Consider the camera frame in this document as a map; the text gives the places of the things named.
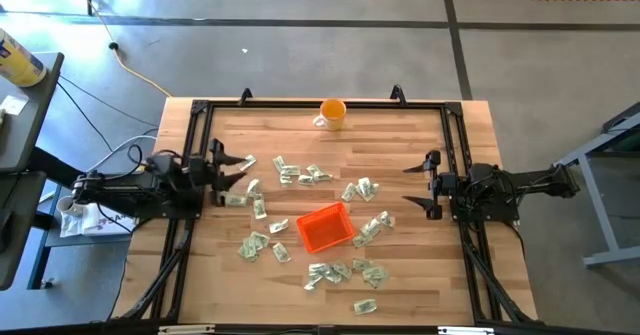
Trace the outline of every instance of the yellow container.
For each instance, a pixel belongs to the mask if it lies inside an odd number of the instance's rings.
[[[40,60],[0,29],[0,75],[17,86],[39,83],[47,74]]]

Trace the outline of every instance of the wooden table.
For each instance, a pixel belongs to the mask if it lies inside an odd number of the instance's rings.
[[[192,100],[167,100],[156,151],[182,151]],[[474,162],[501,165],[488,103],[466,101],[463,109]],[[205,206],[191,246],[180,323],[471,324],[460,236],[448,206],[443,220],[428,221],[422,209],[401,198],[428,196],[427,174],[401,170],[420,164],[429,150],[442,151],[440,171],[447,170],[439,113],[351,109],[340,132],[315,128],[311,120],[316,114],[310,109],[216,109],[211,138],[223,141],[228,154],[253,154],[258,160],[233,191],[244,192],[251,179],[260,179],[269,216],[254,220],[251,206]],[[277,155],[290,165],[317,164],[334,180],[282,188],[271,160]],[[379,183],[380,191],[370,203],[356,196],[345,204],[354,226],[387,210],[395,230],[383,231],[364,248],[355,249],[348,242],[307,254],[296,218],[339,201],[346,185],[364,176]],[[274,234],[271,244],[282,242],[292,261],[278,263],[270,249],[262,250],[255,263],[238,256],[242,238],[253,230],[268,234],[269,223],[284,219],[289,219],[289,228]],[[153,220],[134,234],[114,316],[128,310],[155,277],[166,227],[167,221]],[[522,310],[535,318],[518,238],[499,223],[488,223],[487,233],[496,276]],[[322,280],[314,291],[303,289],[310,263],[351,263],[353,257],[384,265],[391,278],[378,290],[365,284],[360,274],[337,285]],[[167,289],[171,294],[172,286]],[[480,289],[486,303],[483,283]],[[366,298],[375,298],[378,310],[356,316],[353,302]]]

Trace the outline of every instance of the orange plastic container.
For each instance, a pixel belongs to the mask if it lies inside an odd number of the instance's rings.
[[[353,238],[351,219],[342,203],[303,215],[296,220],[304,247],[311,254]]]

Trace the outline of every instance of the orange mug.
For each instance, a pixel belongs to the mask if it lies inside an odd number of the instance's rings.
[[[340,130],[347,115],[347,105],[339,99],[327,99],[320,105],[320,115],[313,119],[313,125],[330,131]]]

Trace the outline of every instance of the white paper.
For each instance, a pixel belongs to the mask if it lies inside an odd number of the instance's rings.
[[[28,102],[29,98],[25,95],[7,95],[0,104],[0,108],[9,115],[20,115]]]

